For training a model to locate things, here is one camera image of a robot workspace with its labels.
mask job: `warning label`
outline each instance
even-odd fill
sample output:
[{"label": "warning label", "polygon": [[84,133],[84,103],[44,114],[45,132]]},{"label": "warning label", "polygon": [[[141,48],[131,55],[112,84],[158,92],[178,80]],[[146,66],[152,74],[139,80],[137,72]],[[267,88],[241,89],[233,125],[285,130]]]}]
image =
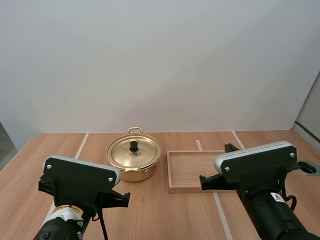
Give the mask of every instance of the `warning label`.
[{"label": "warning label", "polygon": [[286,203],[286,201],[282,198],[282,196],[279,193],[270,192],[270,194],[277,202]]},{"label": "warning label", "polygon": [[[52,213],[55,213],[56,211],[59,211],[59,210],[61,210],[61,209],[68,208],[68,207],[69,207],[69,205],[57,206],[57,207],[53,210]],[[77,207],[77,206],[71,206],[71,209],[72,209],[73,211],[75,211],[77,214],[79,214],[80,217],[81,217],[82,214],[84,213],[84,211],[81,210],[81,209],[80,209],[79,207]]]}]

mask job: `lid knob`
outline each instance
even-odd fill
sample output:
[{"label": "lid knob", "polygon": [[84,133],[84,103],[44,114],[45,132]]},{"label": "lid knob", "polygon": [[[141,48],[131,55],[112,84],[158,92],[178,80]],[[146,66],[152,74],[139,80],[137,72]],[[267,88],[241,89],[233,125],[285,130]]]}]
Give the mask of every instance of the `lid knob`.
[{"label": "lid knob", "polygon": [[130,148],[129,148],[129,150],[130,150],[132,153],[138,152],[139,148],[138,148],[138,143],[137,143],[137,141],[131,141],[131,142],[130,142]]}]

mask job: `white wall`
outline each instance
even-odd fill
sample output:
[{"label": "white wall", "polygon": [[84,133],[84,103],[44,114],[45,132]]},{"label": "white wall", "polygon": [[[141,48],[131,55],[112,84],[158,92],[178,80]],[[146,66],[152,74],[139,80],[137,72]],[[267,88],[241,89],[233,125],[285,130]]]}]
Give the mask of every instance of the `white wall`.
[{"label": "white wall", "polygon": [[43,132],[290,129],[318,0],[2,0],[0,121]]}]

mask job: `robotic arm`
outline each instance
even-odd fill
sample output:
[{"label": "robotic arm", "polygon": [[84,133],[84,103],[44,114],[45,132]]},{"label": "robotic arm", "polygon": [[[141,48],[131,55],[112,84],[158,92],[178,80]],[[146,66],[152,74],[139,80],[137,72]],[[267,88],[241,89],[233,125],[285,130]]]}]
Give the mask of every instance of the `robotic arm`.
[{"label": "robotic arm", "polygon": [[82,240],[90,219],[100,220],[107,240],[102,209],[126,208],[129,204],[130,193],[112,190],[120,180],[121,172],[111,166],[49,157],[44,162],[39,191],[52,195],[56,208],[34,240]]},{"label": "robotic arm", "polygon": [[263,240],[320,240],[294,214],[296,198],[286,196],[286,176],[300,168],[295,146],[280,141],[239,150],[229,143],[224,149],[214,162],[219,174],[200,176],[202,190],[236,190]]}]

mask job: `white line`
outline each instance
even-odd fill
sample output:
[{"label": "white line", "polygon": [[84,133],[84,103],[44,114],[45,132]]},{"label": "white line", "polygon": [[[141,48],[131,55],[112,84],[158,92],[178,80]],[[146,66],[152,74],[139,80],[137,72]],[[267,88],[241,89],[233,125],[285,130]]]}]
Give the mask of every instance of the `white line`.
[{"label": "white line", "polygon": [[[86,141],[87,141],[87,138],[88,138],[88,136],[89,136],[89,132],[87,132],[86,134],[85,134],[85,136],[84,136],[84,138],[83,138],[83,140],[82,140],[82,143],[81,143],[81,145],[80,145],[80,147],[79,147],[79,149],[78,149],[78,152],[76,153],[76,155],[75,155],[75,159],[78,159],[79,158],[79,156],[80,156],[80,154],[81,154],[81,151],[82,151],[82,149],[84,148],[84,145],[85,145],[85,143],[86,143]],[[48,211],[48,213],[46,214],[46,216],[45,216],[45,219],[44,219],[44,221],[43,221],[43,223],[42,223],[42,225],[41,226],[43,226],[44,224],[45,224],[45,222],[47,221],[47,219],[48,219],[48,217],[51,215],[51,213],[54,211],[54,209],[55,209],[55,202],[53,202],[52,203],[52,205],[51,205],[51,207],[50,207],[50,209],[49,209],[49,211]]]},{"label": "white line", "polygon": [[242,144],[242,142],[241,142],[240,139],[238,138],[236,132],[235,132],[235,131],[231,131],[231,132],[232,132],[233,136],[235,137],[235,139],[237,140],[237,142],[238,142],[238,144],[240,145],[240,147],[241,147],[242,149],[245,149],[245,146]]},{"label": "white line", "polygon": [[223,228],[224,228],[224,231],[225,231],[226,239],[227,240],[233,240],[232,234],[231,234],[231,231],[230,231],[230,228],[229,228],[229,225],[228,225],[228,221],[227,221],[226,215],[224,213],[224,210],[222,208],[218,193],[214,192],[213,196],[214,196],[214,200],[215,200],[216,206],[217,206],[219,214],[220,214],[220,218],[221,218],[222,225],[223,225]]},{"label": "white line", "polygon": [[78,159],[78,157],[80,156],[80,153],[81,153],[82,149],[84,148],[84,145],[85,145],[85,143],[86,143],[86,141],[87,141],[88,136],[89,136],[89,133],[87,132],[87,133],[85,134],[83,140],[82,140],[82,143],[81,143],[81,145],[80,145],[80,147],[79,147],[78,152],[76,153],[76,155],[75,155],[75,157],[74,157],[75,159]]},{"label": "white line", "polygon": [[202,146],[201,146],[200,141],[199,141],[199,140],[195,140],[195,142],[196,142],[196,144],[198,145],[198,149],[199,149],[200,151],[202,151]]}]

